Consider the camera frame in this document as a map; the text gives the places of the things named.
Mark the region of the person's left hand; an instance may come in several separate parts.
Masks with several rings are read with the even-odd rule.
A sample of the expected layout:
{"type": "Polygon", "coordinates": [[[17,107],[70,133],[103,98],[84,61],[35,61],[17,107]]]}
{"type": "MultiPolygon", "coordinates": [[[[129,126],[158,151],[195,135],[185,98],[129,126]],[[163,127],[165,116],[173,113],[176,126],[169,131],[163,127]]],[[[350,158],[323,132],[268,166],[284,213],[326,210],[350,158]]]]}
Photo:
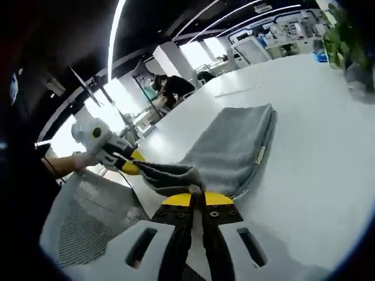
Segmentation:
{"type": "Polygon", "coordinates": [[[90,152],[74,152],[72,154],[75,171],[81,171],[87,167],[96,166],[99,161],[90,152]]]}

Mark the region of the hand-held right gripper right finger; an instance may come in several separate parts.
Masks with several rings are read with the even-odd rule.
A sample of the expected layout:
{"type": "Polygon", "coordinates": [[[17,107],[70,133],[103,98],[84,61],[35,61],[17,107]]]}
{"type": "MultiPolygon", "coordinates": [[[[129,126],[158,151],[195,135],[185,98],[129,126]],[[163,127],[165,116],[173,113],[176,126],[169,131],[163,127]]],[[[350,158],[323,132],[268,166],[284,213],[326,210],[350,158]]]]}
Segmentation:
{"type": "Polygon", "coordinates": [[[282,241],[244,221],[232,199],[205,192],[203,246],[212,280],[298,280],[302,265],[282,241]]]}

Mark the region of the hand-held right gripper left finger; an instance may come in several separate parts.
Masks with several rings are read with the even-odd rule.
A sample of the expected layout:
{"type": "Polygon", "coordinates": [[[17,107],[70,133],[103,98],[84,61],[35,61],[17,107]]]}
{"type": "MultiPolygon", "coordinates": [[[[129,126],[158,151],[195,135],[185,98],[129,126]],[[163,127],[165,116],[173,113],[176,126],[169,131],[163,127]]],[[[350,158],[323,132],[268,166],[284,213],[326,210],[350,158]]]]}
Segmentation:
{"type": "Polygon", "coordinates": [[[194,198],[167,198],[149,221],[140,221],[107,245],[96,261],[97,280],[181,280],[191,247],[194,198]]]}

